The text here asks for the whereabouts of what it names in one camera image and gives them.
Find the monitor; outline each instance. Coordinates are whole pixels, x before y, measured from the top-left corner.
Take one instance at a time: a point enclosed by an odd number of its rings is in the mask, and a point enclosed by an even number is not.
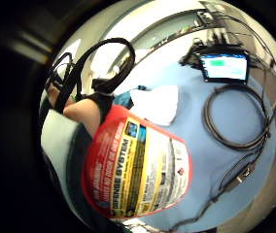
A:
[[[248,81],[249,55],[237,48],[213,48],[198,54],[206,82],[243,83]]]

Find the plastic container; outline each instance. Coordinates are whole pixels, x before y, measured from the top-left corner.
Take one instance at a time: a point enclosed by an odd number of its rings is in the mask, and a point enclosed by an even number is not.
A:
[[[184,140],[114,105],[88,148],[82,186],[99,213],[129,218],[175,205],[191,177]]]

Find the screen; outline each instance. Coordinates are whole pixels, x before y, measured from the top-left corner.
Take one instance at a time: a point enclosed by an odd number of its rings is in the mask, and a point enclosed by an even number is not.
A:
[[[247,78],[247,58],[244,54],[204,54],[201,61],[208,79],[245,81]]]

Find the white cloth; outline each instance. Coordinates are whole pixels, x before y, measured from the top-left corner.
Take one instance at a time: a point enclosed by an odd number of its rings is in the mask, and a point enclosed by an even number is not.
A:
[[[148,121],[168,126],[175,118],[178,105],[178,86],[163,85],[153,90],[130,90],[133,107],[130,112]]]

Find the blue floor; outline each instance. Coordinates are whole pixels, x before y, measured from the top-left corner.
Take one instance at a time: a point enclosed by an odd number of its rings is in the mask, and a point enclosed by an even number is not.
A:
[[[176,206],[151,216],[140,217],[147,224],[168,230],[180,220],[195,217],[203,205],[217,194],[219,184],[232,165],[246,152],[231,150],[212,138],[202,119],[205,100],[221,83],[205,83],[200,71],[171,62],[148,73],[149,79],[140,83],[149,88],[160,85],[179,87],[179,105],[176,118],[166,129],[185,139],[190,149],[193,178],[185,198]],[[260,91],[250,78],[249,86]],[[259,131],[262,119],[252,98],[239,91],[219,95],[212,107],[212,116],[220,131],[235,142],[248,142]],[[271,138],[264,148],[255,172],[232,191],[225,193],[198,222],[179,228],[181,232],[195,232],[212,228],[243,211],[262,188],[275,154],[275,124]]]

